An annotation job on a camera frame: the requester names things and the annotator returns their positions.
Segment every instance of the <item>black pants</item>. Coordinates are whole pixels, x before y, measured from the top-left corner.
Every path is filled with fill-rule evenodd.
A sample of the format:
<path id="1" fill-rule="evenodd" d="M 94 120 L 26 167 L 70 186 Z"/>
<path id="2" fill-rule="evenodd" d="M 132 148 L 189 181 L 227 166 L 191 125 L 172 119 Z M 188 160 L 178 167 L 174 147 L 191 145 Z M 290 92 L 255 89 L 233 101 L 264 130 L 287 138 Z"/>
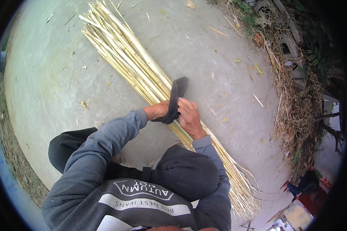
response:
<path id="1" fill-rule="evenodd" d="M 96 132 L 95 127 L 63 132 L 51 140 L 49 160 L 63 174 L 65 164 L 72 153 Z M 206 156 L 178 145 L 166 150 L 155 170 L 144 167 L 143 171 L 111 162 L 104 180 L 132 178 L 161 185 L 187 201 L 196 201 L 211 195 L 219 183 L 215 164 Z"/>

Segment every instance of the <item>split bamboo strip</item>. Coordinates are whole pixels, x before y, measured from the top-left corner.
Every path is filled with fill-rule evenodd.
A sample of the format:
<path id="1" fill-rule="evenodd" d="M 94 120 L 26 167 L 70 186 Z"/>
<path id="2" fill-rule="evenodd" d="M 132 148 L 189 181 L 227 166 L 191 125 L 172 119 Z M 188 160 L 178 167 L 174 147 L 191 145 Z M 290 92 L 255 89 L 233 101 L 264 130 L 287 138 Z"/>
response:
<path id="1" fill-rule="evenodd" d="M 121 23 L 107 7 L 100 2 L 89 3 L 88 14 L 79 15 L 85 21 L 82 33 L 87 37 L 97 52 L 143 97 L 149 105 L 169 100 L 172 82 L 159 68 L 136 38 L 126 21 L 113 5 Z M 258 184 L 253 175 L 226 152 L 216 136 L 201 121 L 207 134 L 211 135 L 212 144 L 221 158 L 230 179 L 229 198 L 235 213 L 242 219 L 252 220 L 262 209 L 262 197 L 259 199 Z M 182 144 L 191 151 L 193 139 L 180 127 L 178 121 L 168 125 Z M 248 172 L 257 188 L 250 184 L 239 168 Z"/>

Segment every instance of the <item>gray sweatshirt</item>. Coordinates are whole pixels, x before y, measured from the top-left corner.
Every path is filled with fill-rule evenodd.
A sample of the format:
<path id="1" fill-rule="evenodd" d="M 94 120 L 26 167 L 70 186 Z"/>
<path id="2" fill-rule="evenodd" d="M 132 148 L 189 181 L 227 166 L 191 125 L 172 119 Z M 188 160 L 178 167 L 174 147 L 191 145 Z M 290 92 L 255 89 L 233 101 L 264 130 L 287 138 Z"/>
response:
<path id="1" fill-rule="evenodd" d="M 146 124 L 142 109 L 113 119 L 70 156 L 63 176 L 42 204 L 42 215 L 51 230 L 129 231 L 168 225 L 195 231 L 207 227 L 231 229 L 229 178 L 209 135 L 193 141 L 193 148 L 213 161 L 220 182 L 195 209 L 157 184 L 128 178 L 103 181 L 111 157 Z"/>

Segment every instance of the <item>left hand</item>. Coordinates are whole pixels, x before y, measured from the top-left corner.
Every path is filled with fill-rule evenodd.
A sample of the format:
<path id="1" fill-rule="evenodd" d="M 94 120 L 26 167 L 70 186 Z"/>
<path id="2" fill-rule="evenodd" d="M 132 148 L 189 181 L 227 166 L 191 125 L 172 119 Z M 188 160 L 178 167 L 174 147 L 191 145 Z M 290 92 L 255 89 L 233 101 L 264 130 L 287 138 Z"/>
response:
<path id="1" fill-rule="evenodd" d="M 170 101 L 165 100 L 158 104 L 148 106 L 143 108 L 144 112 L 147 114 L 148 120 L 157 119 L 159 117 L 165 117 L 168 112 L 168 104 Z"/>

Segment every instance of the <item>hand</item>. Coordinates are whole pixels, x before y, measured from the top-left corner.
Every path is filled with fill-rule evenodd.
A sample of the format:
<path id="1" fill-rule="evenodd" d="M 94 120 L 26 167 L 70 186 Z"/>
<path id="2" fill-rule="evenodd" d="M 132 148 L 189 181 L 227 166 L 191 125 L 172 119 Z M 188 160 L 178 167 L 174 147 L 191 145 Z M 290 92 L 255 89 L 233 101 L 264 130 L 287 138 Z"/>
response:
<path id="1" fill-rule="evenodd" d="M 158 117 L 165 117 L 168 112 L 168 104 L 170 101 L 165 100 L 158 104 L 154 104 L 152 106 L 148 106 L 143 108 L 145 113 L 147 114 L 148 120 L 156 119 Z"/>
<path id="2" fill-rule="evenodd" d="M 179 106 L 178 112 L 180 126 L 193 137 L 193 140 L 198 140 L 207 135 L 202 125 L 200 124 L 200 117 L 198 106 L 196 103 L 191 102 L 184 98 L 179 98 L 177 105 Z"/>

